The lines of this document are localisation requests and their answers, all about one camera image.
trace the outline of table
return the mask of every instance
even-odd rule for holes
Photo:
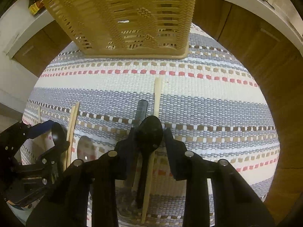
[[[171,127],[175,139],[203,158],[227,159],[265,200],[279,157],[275,124],[258,84],[225,48],[194,24],[189,34],[189,54],[183,60],[91,59],[74,43],[67,46],[45,69],[27,102],[23,122],[36,124],[38,106],[42,121],[68,126],[71,107],[80,102],[72,147],[77,157],[95,159],[114,149],[132,127],[139,100],[146,99],[153,113],[154,80],[163,81],[159,119]],[[87,140],[77,147],[79,140]],[[27,141],[22,162],[33,163],[52,146]],[[182,225],[186,182],[170,173],[166,150],[156,150],[147,222]],[[139,225],[140,211],[131,205],[116,182],[120,226]],[[210,221],[214,221],[212,190]],[[91,210],[87,213],[88,226]]]

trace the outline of black spoon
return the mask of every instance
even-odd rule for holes
[[[162,124],[156,116],[146,117],[136,131],[135,139],[142,154],[142,168],[136,199],[138,208],[143,206],[149,156],[159,147],[162,137]]]

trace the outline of silver bolt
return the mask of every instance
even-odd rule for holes
[[[74,166],[80,166],[80,165],[82,165],[82,163],[83,163],[83,161],[80,160],[80,159],[76,159],[76,160],[74,160],[74,162],[73,162]]]
[[[184,154],[187,157],[193,157],[194,156],[194,153],[192,151],[186,151]]]
[[[115,157],[118,153],[114,150],[109,151],[108,155],[109,157]]]
[[[220,160],[220,165],[222,165],[222,166],[227,166],[227,165],[228,165],[228,161],[225,160],[225,159],[221,159],[221,160]]]

